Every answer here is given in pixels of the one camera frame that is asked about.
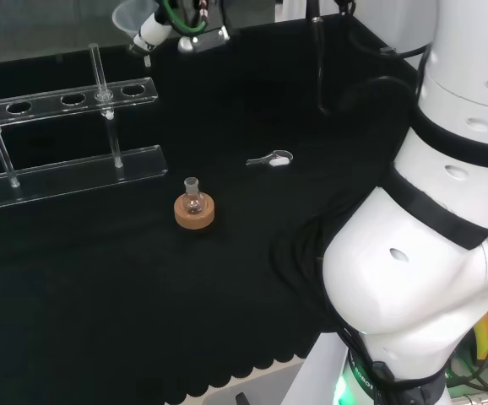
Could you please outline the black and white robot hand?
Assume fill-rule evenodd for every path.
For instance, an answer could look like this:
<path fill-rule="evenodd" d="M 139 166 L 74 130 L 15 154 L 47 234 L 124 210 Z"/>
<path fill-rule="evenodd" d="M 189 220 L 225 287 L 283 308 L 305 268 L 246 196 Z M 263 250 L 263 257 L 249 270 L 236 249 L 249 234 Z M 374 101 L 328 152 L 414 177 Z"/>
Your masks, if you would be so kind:
<path fill-rule="evenodd" d="M 221 1 L 158 1 L 155 10 L 132 36 L 128 50 L 146 57 L 172 34 L 180 36 L 177 49 L 192 55 L 224 46 L 230 41 Z"/>

